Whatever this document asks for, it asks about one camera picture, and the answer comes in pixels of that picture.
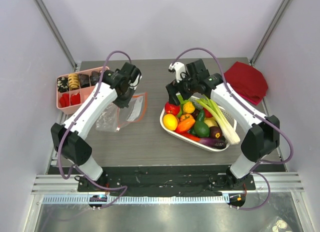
red item in tray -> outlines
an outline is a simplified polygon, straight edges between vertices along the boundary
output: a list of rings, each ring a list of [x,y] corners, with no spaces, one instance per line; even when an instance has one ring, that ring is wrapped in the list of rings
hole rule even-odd
[[[226,81],[244,99],[257,105],[266,96],[268,85],[262,73],[252,66],[235,62],[224,73]]]
[[[80,102],[81,102],[80,93],[71,95],[70,103],[71,103],[72,106],[78,105],[78,104],[80,104]]]
[[[70,105],[69,102],[69,94],[68,93],[64,93],[61,98],[59,99],[60,105],[62,108],[64,107],[68,107]]]

white plastic basket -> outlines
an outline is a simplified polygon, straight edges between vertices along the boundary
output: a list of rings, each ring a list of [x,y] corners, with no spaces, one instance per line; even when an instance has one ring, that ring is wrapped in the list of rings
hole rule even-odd
[[[203,107],[196,102],[197,99],[199,99],[199,98],[198,98],[198,97],[195,97],[195,96],[191,96],[191,97],[189,98],[189,101],[193,102],[197,108],[202,109]],[[221,106],[219,106],[219,108],[221,109],[221,111],[222,111],[223,115],[225,116],[226,120],[230,123],[230,125],[234,128],[234,130],[236,130],[237,121],[236,121],[236,120],[231,116],[231,114],[229,114],[224,108],[222,108]],[[206,151],[210,151],[210,152],[220,152],[220,151],[224,151],[224,150],[226,150],[226,149],[229,147],[229,145],[230,145],[230,144],[227,142],[226,147],[223,148],[223,149],[211,148],[211,147],[209,147],[209,146],[206,146],[206,145],[203,145],[203,144],[198,143],[198,142],[196,142],[196,141],[193,141],[193,140],[191,140],[191,139],[189,139],[189,138],[187,138],[187,137],[184,137],[184,136],[182,136],[182,135],[180,135],[180,134],[178,134],[178,133],[176,133],[176,132],[174,132],[174,131],[171,131],[171,130],[167,129],[167,128],[164,126],[163,117],[164,117],[165,115],[166,115],[165,108],[163,108],[162,113],[161,113],[161,115],[160,115],[160,124],[161,124],[162,128],[163,128],[165,131],[167,131],[170,135],[175,136],[175,137],[179,138],[180,140],[186,141],[186,142],[188,142],[188,143],[190,143],[190,144],[192,144],[192,145],[194,145],[194,146],[198,146],[198,147],[200,147],[200,148],[202,148],[202,149],[204,149],[204,150],[206,150]]]

green onion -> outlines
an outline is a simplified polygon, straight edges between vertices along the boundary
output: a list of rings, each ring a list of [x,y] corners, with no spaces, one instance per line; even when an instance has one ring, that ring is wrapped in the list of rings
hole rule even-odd
[[[199,105],[206,108],[212,114],[216,122],[219,124],[224,137],[231,145],[236,145],[240,142],[238,134],[231,126],[231,124],[228,122],[228,120],[226,119],[216,102],[208,98],[207,100],[201,98],[197,99],[196,101]]]

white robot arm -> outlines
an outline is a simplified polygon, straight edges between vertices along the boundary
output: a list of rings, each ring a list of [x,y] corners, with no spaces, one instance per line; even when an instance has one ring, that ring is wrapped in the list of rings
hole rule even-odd
[[[259,112],[227,84],[231,89],[231,93],[254,112],[254,115],[250,114],[231,96],[220,74],[209,74],[202,59],[186,64],[184,68],[180,62],[169,66],[169,72],[177,73],[177,71],[179,71],[179,76],[176,74],[176,79],[166,86],[170,104],[180,104],[176,95],[178,92],[184,100],[189,99],[194,93],[206,95],[224,107],[237,120],[246,133],[241,144],[241,155],[226,172],[227,176],[229,176],[229,185],[239,185],[256,165],[258,160],[279,146],[279,133],[255,115],[267,119],[279,128],[278,118],[274,115],[267,117],[265,114]]]
[[[51,127],[54,148],[58,151],[64,133],[73,124],[63,143],[61,155],[78,165],[84,174],[102,186],[105,186],[103,181],[105,176],[102,176],[103,169],[92,157],[92,148],[85,142],[85,139],[93,124],[109,104],[114,103],[119,108],[128,106],[141,77],[140,70],[127,62],[122,69],[117,69],[115,72],[106,70],[98,93],[96,94],[97,84],[75,114],[62,125],[55,123]]]

table surface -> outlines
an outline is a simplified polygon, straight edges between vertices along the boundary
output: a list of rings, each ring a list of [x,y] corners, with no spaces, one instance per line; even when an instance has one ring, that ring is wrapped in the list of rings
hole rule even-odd
[[[190,63],[196,59],[180,59],[182,63]],[[219,59],[224,71],[236,61],[248,64],[245,57]],[[219,73],[215,61],[203,59],[210,74]],[[100,166],[153,166],[153,165],[229,165],[241,154],[240,144],[232,145],[225,151],[209,152],[184,142],[168,134],[160,125],[159,119],[165,103],[168,101],[166,85],[174,80],[168,72],[172,59],[133,60],[142,72],[142,80],[137,93],[147,92],[147,109],[143,119],[131,123],[117,133],[96,130],[95,124],[89,132],[86,142],[92,147],[92,155]],[[110,61],[108,66],[114,70],[121,68],[124,61]],[[80,71],[101,67],[103,61],[84,61]],[[255,106],[264,111],[263,106]],[[237,126],[236,132],[241,140],[244,131]],[[277,151],[267,157],[268,160],[279,161]]]

